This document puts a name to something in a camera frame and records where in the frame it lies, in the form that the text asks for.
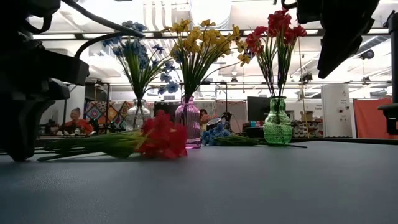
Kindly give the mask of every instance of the clear glass vase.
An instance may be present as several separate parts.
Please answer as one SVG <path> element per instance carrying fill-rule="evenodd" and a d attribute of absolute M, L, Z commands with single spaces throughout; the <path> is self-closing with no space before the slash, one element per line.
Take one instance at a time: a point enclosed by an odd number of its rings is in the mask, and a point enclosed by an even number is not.
<path fill-rule="evenodd" d="M 150 111 L 143 106 L 144 100 L 134 100 L 134 106 L 127 111 L 126 131 L 141 129 L 144 121 L 150 119 Z"/>
<path fill-rule="evenodd" d="M 284 96 L 271 98 L 271 108 L 264 121 L 264 138 L 271 144 L 287 144 L 292 140 L 292 124 L 286 114 Z"/>
<path fill-rule="evenodd" d="M 175 122 L 187 127 L 187 149 L 200 149 L 200 111 L 193 104 L 193 96 L 183 96 L 175 111 Z"/>

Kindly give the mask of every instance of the red flower bouquet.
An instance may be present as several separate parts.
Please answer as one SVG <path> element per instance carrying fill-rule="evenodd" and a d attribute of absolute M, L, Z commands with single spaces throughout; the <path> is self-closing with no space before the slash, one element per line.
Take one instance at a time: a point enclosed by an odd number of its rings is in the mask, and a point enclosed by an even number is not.
<path fill-rule="evenodd" d="M 148 119 L 138 131 L 48 142 L 44 150 L 56 155 L 42 157 L 39 161 L 96 152 L 120 159 L 135 153 L 149 158 L 176 159 L 187 156 L 186 140 L 185 126 L 173 124 L 170 116 L 160 111 L 154 119 Z"/>
<path fill-rule="evenodd" d="M 301 26 L 290 28 L 291 20 L 292 16 L 287 13 L 286 9 L 276 11 L 269 15 L 268 27 L 258 26 L 246 38 L 248 51 L 257 57 L 271 96 L 283 95 L 295 43 L 298 37 L 307 35 Z M 276 55 L 278 55 L 278 95 L 274 89 L 274 70 L 272 68 L 272 62 Z"/>

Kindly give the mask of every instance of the pink glass vase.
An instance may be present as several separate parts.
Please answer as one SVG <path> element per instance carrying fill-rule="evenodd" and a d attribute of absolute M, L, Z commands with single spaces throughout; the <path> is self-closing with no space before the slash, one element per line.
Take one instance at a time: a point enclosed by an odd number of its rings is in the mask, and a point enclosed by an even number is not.
<path fill-rule="evenodd" d="M 175 111 L 175 122 L 187 127 L 187 149 L 200 149 L 200 111 L 193 104 L 193 96 L 183 96 Z"/>

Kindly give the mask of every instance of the green glass vase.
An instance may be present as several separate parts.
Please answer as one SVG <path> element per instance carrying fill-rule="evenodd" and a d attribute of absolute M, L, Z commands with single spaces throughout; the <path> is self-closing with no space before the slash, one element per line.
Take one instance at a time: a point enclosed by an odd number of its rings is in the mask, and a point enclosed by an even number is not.
<path fill-rule="evenodd" d="M 284 96 L 271 97 L 271 108 L 264 121 L 264 138 L 270 144 L 287 144 L 292 140 L 292 124 L 284 99 Z"/>

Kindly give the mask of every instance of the box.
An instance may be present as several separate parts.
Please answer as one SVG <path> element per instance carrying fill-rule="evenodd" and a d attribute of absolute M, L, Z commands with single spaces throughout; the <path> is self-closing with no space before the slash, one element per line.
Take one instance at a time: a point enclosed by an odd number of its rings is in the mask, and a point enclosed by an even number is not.
<path fill-rule="evenodd" d="M 304 116 L 304 112 L 300 111 L 301 114 L 301 121 L 305 121 L 305 117 L 307 117 L 307 121 L 312 121 L 313 120 L 313 111 L 306 111 L 305 112 L 305 116 Z"/>

